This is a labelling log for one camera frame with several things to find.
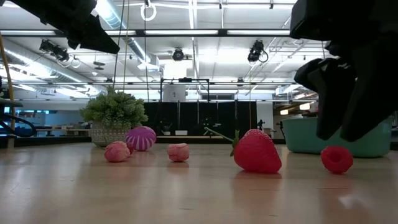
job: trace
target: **toy fruit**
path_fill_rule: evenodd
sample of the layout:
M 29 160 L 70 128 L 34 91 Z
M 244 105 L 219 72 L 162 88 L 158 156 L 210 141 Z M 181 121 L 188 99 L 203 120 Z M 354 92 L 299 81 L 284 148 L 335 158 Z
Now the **toy fruit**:
M 189 158 L 189 147 L 185 143 L 170 144 L 167 148 L 167 154 L 173 162 L 183 162 Z
M 350 151 L 343 146 L 328 146 L 321 152 L 323 166 L 334 173 L 342 174 L 353 165 L 354 159 Z
M 130 151 L 124 142 L 114 142 L 106 146 L 104 157 L 108 162 L 122 162 Z
M 272 139 L 258 129 L 251 129 L 235 145 L 235 163 L 248 172 L 275 174 L 282 167 Z

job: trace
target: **strawberry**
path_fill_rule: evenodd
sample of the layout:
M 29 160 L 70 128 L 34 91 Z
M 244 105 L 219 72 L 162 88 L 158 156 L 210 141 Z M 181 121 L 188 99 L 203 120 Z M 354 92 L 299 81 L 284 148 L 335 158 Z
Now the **strawberry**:
M 248 172 L 275 174 L 282 163 L 272 139 L 258 129 L 251 129 L 235 145 L 235 163 Z

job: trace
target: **red strawberry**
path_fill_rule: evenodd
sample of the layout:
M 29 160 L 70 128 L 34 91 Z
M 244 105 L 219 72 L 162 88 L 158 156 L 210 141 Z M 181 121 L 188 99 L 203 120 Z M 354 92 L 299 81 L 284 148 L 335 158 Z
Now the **red strawberry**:
M 328 146 L 321 152 L 322 163 L 328 171 L 342 174 L 353 165 L 354 159 L 350 151 L 343 146 Z
M 275 174 L 282 166 L 272 139 L 258 129 L 249 130 L 233 154 L 235 163 L 248 172 Z

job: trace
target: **plant pot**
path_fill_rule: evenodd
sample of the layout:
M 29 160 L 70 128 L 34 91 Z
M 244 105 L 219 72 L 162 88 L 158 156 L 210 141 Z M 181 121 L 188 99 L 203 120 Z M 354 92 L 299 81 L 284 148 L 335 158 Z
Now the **plant pot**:
M 89 131 L 91 142 L 99 147 L 106 147 L 115 141 L 125 141 L 126 133 L 130 129 L 108 129 L 100 123 L 93 123 L 93 130 Z
M 188 135 L 188 131 L 178 130 L 178 131 L 175 131 L 175 135 Z

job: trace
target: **green leaves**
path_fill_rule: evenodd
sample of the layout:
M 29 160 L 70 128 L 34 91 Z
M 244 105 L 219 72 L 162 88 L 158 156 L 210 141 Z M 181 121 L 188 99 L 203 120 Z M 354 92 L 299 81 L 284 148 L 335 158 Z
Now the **green leaves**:
M 232 142 L 232 151 L 231 154 L 229 156 L 234 156 L 234 151 L 235 151 L 235 147 L 239 142 L 239 130 L 235 130 L 235 138 L 233 139 Z
M 111 86 L 107 90 L 107 95 L 100 94 L 80 110 L 85 121 L 99 122 L 106 128 L 129 129 L 148 120 L 144 100 L 122 91 L 116 93 Z

